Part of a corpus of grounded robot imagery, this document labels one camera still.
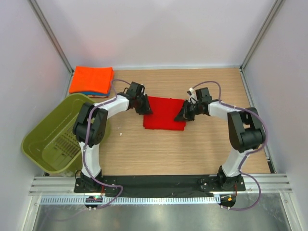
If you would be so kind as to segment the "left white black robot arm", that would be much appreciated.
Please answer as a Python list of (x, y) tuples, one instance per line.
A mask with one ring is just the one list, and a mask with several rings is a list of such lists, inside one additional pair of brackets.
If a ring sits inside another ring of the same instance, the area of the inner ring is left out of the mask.
[(99, 163), (99, 146), (105, 136), (107, 120), (129, 109), (139, 115), (150, 115), (152, 110), (145, 86), (131, 82), (123, 92), (101, 103), (83, 103), (73, 126), (73, 134), (81, 148), (82, 169), (76, 179), (74, 192), (95, 193), (101, 187), (102, 169)]

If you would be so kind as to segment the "red t shirt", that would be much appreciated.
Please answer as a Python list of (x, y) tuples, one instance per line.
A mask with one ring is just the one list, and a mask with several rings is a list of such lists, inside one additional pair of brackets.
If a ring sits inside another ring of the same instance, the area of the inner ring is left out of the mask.
[(184, 100), (152, 96), (149, 96), (148, 99), (153, 113), (143, 116), (145, 129), (184, 131), (186, 122), (174, 121)]

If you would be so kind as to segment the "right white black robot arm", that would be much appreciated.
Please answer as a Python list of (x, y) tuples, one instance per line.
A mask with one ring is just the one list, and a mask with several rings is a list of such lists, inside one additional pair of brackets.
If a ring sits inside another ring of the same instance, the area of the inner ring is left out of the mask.
[(194, 121), (196, 115), (213, 116), (227, 121), (231, 151), (219, 167), (217, 186), (230, 191), (240, 181), (241, 168), (248, 156), (266, 141), (266, 133), (256, 108), (239, 108), (219, 99), (212, 99), (208, 88), (188, 90), (176, 122)]

